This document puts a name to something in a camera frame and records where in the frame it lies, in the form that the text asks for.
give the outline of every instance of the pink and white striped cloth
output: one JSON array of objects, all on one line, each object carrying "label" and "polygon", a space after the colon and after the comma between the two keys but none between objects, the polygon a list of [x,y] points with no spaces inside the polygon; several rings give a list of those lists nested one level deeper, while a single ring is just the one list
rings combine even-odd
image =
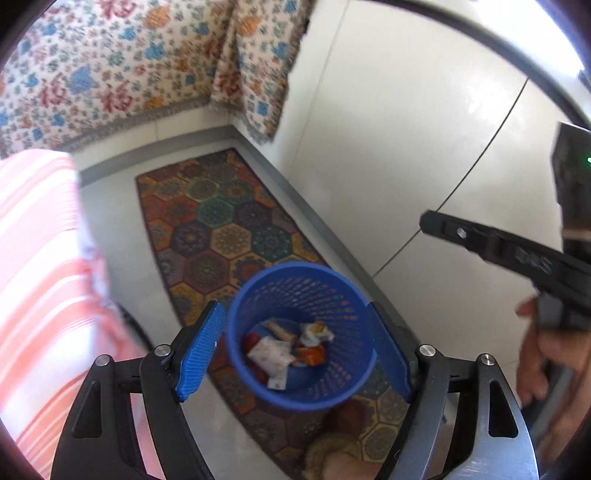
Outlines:
[{"label": "pink and white striped cloth", "polygon": [[[0,163],[0,265],[0,419],[48,479],[94,359],[145,355],[109,299],[68,154],[28,150]],[[146,469],[163,478],[143,402],[133,396]]]}]

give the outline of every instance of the human hand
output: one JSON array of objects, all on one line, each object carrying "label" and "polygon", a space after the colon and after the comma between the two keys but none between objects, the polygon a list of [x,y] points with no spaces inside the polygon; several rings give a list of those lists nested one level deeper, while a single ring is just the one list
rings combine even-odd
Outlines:
[{"label": "human hand", "polygon": [[591,333],[539,332],[535,325],[535,298],[523,302],[515,312],[519,317],[530,318],[517,368],[517,395],[524,407],[534,398],[543,400],[548,394],[548,379],[543,371],[546,359],[575,371],[575,378],[561,407],[536,448],[538,461],[548,467],[567,446],[591,406]]}]

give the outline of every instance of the bright window light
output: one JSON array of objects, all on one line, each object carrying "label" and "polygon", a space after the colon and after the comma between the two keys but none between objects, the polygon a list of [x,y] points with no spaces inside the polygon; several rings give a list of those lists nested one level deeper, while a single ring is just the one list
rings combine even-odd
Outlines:
[{"label": "bright window light", "polygon": [[478,0],[475,6],[485,24],[534,60],[573,77],[583,69],[566,35],[535,0]]}]

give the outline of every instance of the blue basket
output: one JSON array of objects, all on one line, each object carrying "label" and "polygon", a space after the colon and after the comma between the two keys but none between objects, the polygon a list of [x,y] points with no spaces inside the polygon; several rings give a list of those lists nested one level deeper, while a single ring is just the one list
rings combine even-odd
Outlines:
[{"label": "blue basket", "polygon": [[[227,346],[248,387],[269,403],[290,410],[332,407],[353,395],[373,370],[376,353],[366,325],[363,294],[349,280],[320,265],[294,262],[261,271],[238,291],[227,318]],[[324,322],[335,334],[325,343],[326,363],[290,367],[287,390],[269,390],[246,365],[245,335],[270,317],[287,322]]]}]

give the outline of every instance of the hexagon tile pattern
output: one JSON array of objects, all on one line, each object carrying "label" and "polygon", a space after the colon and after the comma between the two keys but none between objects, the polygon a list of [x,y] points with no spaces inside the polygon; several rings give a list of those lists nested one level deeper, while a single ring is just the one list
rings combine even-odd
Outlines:
[{"label": "hexagon tile pattern", "polygon": [[[194,323],[209,300],[230,307],[238,289],[272,265],[326,265],[240,154],[224,150],[136,178],[154,258],[179,321]],[[209,364],[212,383],[261,449],[291,478],[323,431],[326,410],[283,410],[256,398],[230,364],[222,338]],[[365,407],[364,460],[382,462],[406,415],[379,363],[354,395]]]}]

